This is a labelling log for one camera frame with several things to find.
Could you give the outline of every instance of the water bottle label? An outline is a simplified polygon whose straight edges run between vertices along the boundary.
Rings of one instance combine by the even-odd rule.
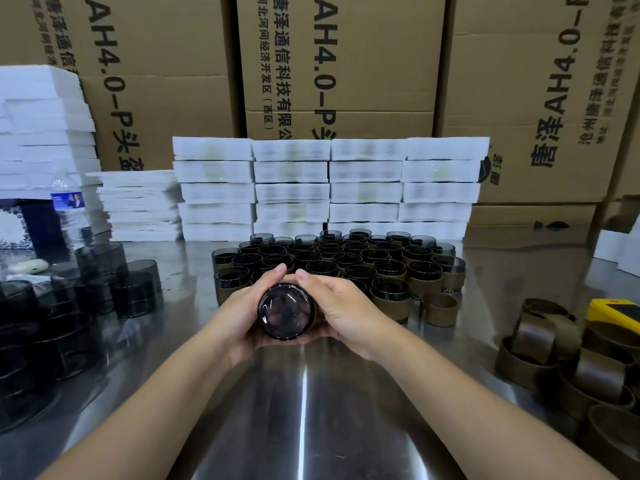
[[[82,192],[60,192],[51,194],[55,210],[84,209]]]

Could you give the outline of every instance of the stainless steel table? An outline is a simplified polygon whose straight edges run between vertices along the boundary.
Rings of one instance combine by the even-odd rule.
[[[469,229],[473,237],[474,229]],[[567,419],[535,395],[496,376],[496,344],[523,298],[557,301],[579,317],[590,298],[640,299],[640,278],[591,261],[576,245],[461,251],[468,263],[458,324],[409,329],[462,370],[563,434]],[[98,426],[216,312],[213,242],[127,243],[129,260],[159,263],[164,307],[119,324],[104,317],[105,365],[61,384],[38,417],[0,435],[0,479],[30,479]],[[269,347],[231,371],[183,448],[172,479],[464,478],[438,437],[386,371],[340,343]]]

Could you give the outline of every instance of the fingernail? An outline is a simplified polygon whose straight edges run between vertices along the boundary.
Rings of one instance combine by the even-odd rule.
[[[299,277],[301,280],[306,280],[309,277],[309,273],[306,272],[304,269],[299,269],[296,271],[296,276]]]

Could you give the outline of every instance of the yellow device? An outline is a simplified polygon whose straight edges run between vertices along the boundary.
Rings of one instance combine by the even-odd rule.
[[[587,320],[615,323],[640,335],[640,306],[628,299],[592,299]]]

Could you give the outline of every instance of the plastic water bottle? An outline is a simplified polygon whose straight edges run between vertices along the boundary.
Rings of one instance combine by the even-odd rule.
[[[51,185],[53,208],[60,217],[60,227],[70,251],[75,251],[93,242],[91,224],[86,215],[82,190],[69,176],[59,172]]]

